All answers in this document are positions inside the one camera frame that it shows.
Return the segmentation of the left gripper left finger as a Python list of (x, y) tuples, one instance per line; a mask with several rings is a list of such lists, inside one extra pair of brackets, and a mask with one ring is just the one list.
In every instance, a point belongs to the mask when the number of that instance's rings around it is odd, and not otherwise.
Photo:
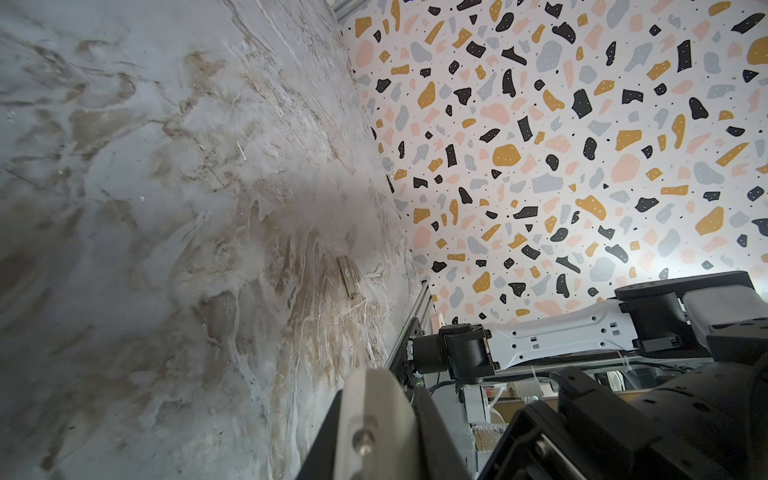
[(296, 476), (297, 480), (332, 480), (334, 478), (341, 401), (342, 391), (339, 390)]

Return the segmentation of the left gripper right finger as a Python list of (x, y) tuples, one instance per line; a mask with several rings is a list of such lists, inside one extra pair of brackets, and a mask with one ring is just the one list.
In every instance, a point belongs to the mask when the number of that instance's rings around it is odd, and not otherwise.
[(411, 405), (418, 424), (419, 479), (469, 480), (469, 471), (428, 390), (417, 387)]

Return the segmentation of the white remote control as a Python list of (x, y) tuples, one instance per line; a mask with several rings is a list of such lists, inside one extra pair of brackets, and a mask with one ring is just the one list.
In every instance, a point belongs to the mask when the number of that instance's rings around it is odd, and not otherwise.
[(419, 479), (415, 413), (388, 370), (358, 369), (342, 389), (333, 477)]

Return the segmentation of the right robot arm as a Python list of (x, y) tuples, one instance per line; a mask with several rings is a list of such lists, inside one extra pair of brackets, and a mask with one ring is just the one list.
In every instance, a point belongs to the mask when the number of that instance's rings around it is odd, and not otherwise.
[(488, 328), (406, 329), (407, 393), (548, 376), (557, 403), (518, 411), (483, 479), (763, 479), (767, 304), (743, 271), (618, 288), (592, 306)]

